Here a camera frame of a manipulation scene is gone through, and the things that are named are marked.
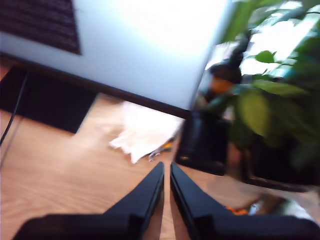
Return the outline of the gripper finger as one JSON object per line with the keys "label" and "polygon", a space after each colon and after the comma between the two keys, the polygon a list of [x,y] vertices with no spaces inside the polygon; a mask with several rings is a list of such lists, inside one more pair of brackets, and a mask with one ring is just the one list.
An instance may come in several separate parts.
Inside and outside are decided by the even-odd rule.
{"label": "gripper finger", "polygon": [[204,192],[176,163],[170,165],[170,188],[192,240],[221,240],[216,221],[231,211]]}
{"label": "gripper finger", "polygon": [[109,208],[107,240],[141,240],[164,189],[164,163],[159,162],[126,196]]}

